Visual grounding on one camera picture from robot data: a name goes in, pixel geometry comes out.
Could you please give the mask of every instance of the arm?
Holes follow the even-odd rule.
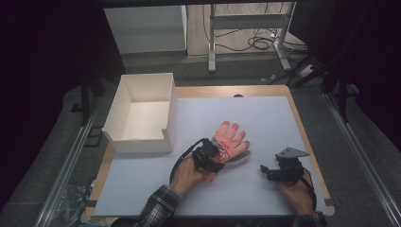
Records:
[[[305,170],[304,176],[309,176],[305,179],[309,184],[312,184],[310,173],[307,170]],[[327,226],[323,213],[313,211],[313,202],[304,183],[298,181],[293,185],[288,185],[278,182],[277,185],[295,209],[297,213],[296,222],[299,227]]]
[[[134,227],[161,226],[171,217],[183,195],[202,181],[213,181],[216,173],[195,169],[194,159],[186,156],[177,168],[170,186],[163,185],[148,199]]]

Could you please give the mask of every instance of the white surface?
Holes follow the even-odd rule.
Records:
[[[175,148],[171,153],[115,154],[109,176],[97,202],[96,216],[138,216],[148,197],[168,184],[178,157],[203,137],[211,138],[219,124],[237,122],[251,142],[251,158],[241,166],[222,169],[217,179],[199,184],[184,196],[175,216],[276,216],[294,214],[274,182],[260,165],[279,166],[275,153],[286,147],[305,150],[286,97],[226,97],[177,99]],[[312,170],[318,198],[317,210],[327,214]]]
[[[122,140],[164,139],[170,102],[134,102]]]
[[[185,6],[104,11],[120,54],[186,49]]]
[[[176,99],[172,73],[123,75],[103,131],[117,152],[171,152]]]

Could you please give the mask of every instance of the white cardboard box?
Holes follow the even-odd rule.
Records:
[[[103,132],[120,153],[171,152],[176,99],[172,73],[123,75]]]

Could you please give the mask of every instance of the checkered sleeve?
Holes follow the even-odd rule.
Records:
[[[297,216],[296,222],[299,227],[322,227],[327,226],[327,222],[322,212],[313,215]]]
[[[161,226],[172,215],[183,197],[163,185],[148,199],[134,227]]]

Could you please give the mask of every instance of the hand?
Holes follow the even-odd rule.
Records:
[[[175,171],[170,188],[183,195],[198,183],[202,181],[212,182],[215,178],[216,173],[210,173],[202,169],[196,170],[192,155],[188,155],[183,158]]]
[[[250,142],[245,141],[244,143],[241,143],[242,139],[245,137],[245,131],[241,131],[239,134],[236,134],[238,129],[239,126],[236,123],[234,123],[231,127],[230,122],[228,121],[221,123],[212,140],[212,143],[217,142],[217,147],[219,150],[218,156],[216,156],[213,161],[217,163],[226,163],[230,159],[248,149]],[[248,158],[249,155],[250,153],[245,155],[244,159]]]
[[[310,178],[310,173],[306,169],[304,170],[304,176],[307,176],[306,181],[312,185],[312,180]],[[313,215],[313,201],[310,197],[309,190],[305,184],[301,181],[293,185],[288,185],[283,182],[277,182],[277,185],[286,195],[289,202],[294,207],[298,215]]]

